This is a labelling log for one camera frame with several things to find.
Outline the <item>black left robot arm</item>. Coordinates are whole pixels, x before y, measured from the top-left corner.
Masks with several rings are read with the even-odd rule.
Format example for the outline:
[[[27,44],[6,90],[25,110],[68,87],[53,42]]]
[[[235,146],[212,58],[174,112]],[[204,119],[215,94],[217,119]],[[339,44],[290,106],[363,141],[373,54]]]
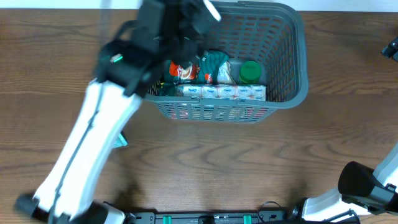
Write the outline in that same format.
[[[80,114],[53,169],[16,210],[47,223],[124,223],[126,214],[93,199],[119,134],[157,83],[168,60],[188,67],[221,21],[210,1],[144,1],[105,44]]]

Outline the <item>white tissue pack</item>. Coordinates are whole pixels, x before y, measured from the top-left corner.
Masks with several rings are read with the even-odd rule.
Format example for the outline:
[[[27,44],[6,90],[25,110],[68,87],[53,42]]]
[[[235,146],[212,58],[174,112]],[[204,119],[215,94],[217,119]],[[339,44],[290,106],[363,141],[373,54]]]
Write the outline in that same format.
[[[178,96],[219,100],[266,100],[266,87],[263,85],[178,85]]]

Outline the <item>green coffee bag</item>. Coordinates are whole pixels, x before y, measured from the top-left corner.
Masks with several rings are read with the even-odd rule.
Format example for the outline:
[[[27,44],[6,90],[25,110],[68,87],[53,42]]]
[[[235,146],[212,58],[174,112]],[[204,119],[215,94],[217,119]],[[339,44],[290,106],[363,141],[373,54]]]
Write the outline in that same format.
[[[166,69],[161,81],[159,95],[173,96],[178,85],[216,85],[220,66],[228,61],[226,53],[220,51],[205,52],[201,59],[184,69],[171,60],[166,62]]]

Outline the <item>green lid jar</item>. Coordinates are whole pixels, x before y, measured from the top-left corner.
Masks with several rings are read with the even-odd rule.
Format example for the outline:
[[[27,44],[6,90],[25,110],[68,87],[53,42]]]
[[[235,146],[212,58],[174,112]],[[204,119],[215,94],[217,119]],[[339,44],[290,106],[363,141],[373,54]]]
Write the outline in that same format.
[[[239,82],[242,84],[255,84],[262,73],[261,66],[255,61],[244,62],[239,69]]]

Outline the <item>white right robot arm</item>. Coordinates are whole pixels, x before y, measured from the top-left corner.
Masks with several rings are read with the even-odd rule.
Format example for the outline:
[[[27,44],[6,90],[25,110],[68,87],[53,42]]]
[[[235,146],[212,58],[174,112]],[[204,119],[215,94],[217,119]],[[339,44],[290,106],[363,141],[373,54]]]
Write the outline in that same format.
[[[296,205],[292,223],[359,223],[361,215],[397,215],[397,146],[375,169],[349,162],[338,186]]]

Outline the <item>white paper pouch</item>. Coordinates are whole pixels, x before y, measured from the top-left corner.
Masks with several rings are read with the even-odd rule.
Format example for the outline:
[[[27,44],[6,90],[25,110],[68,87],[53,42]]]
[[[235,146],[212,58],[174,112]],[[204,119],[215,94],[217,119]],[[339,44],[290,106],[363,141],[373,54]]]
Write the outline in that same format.
[[[217,74],[217,83],[224,85],[235,85],[236,82],[231,75],[231,64],[228,61],[223,63]]]

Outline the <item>small teal packet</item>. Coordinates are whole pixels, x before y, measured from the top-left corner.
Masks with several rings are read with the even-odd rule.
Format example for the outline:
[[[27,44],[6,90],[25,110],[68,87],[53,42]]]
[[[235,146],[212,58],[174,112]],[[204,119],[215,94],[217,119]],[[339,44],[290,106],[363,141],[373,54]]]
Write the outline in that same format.
[[[119,147],[125,147],[128,145],[128,141],[127,138],[124,134],[124,132],[120,132],[118,137],[116,138],[114,144],[113,144],[113,148],[119,148]]]

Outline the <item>orange pasta pack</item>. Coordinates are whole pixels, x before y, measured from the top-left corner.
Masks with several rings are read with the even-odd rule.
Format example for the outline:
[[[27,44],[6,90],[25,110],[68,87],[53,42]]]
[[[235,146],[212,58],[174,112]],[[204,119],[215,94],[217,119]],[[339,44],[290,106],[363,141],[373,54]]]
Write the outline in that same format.
[[[211,106],[181,103],[164,106],[165,114],[171,119],[190,119],[204,121],[257,122],[274,110],[249,106]]]

